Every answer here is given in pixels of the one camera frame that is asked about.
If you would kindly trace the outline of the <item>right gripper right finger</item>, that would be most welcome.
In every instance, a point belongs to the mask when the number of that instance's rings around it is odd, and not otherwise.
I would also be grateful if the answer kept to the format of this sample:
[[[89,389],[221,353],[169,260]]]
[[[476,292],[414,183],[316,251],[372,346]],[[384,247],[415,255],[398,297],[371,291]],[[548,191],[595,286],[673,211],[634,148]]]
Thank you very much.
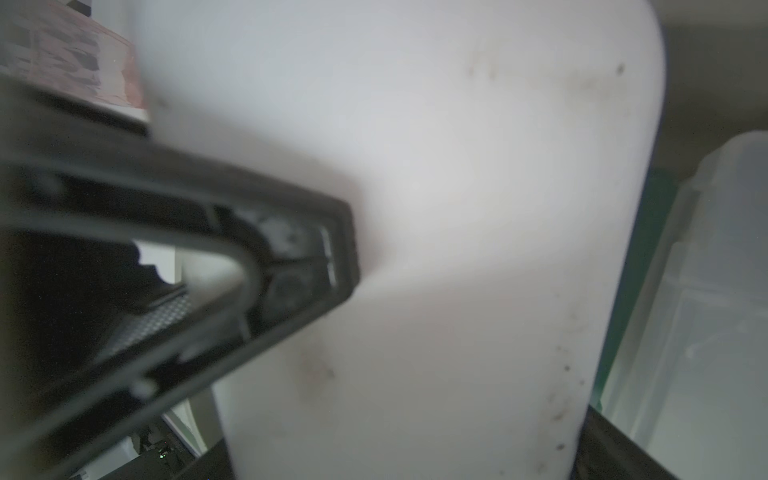
[[[571,480],[676,480],[592,406],[579,436]]]

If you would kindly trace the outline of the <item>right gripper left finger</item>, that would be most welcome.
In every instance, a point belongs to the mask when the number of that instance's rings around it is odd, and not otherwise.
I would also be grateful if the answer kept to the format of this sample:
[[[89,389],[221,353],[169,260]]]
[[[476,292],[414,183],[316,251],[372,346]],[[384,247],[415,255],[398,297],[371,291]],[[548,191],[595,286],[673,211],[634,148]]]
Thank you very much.
[[[173,477],[174,480],[235,480],[225,439]]]

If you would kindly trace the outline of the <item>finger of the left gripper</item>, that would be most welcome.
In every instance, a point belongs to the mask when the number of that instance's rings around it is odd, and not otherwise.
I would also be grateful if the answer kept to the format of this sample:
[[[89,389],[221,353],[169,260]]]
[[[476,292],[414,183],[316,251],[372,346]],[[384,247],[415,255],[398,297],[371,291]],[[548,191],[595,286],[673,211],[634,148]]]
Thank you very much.
[[[353,215],[1,81],[1,475],[63,479],[345,302]]]

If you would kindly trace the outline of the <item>clear pencil case with label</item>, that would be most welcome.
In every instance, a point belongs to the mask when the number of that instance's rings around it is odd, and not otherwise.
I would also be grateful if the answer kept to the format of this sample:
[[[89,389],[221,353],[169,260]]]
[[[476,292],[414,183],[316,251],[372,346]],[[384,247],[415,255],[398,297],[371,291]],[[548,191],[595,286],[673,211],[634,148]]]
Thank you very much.
[[[600,406],[681,479],[766,477],[765,132],[679,188]]]

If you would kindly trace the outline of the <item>dark green pencil case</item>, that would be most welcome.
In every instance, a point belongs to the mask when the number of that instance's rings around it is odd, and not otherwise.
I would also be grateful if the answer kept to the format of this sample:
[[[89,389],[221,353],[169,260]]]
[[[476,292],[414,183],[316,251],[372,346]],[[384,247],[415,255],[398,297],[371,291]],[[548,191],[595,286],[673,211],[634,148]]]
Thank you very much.
[[[590,399],[590,405],[598,411],[602,409],[602,394],[677,192],[678,181],[670,172],[655,167],[648,170]]]

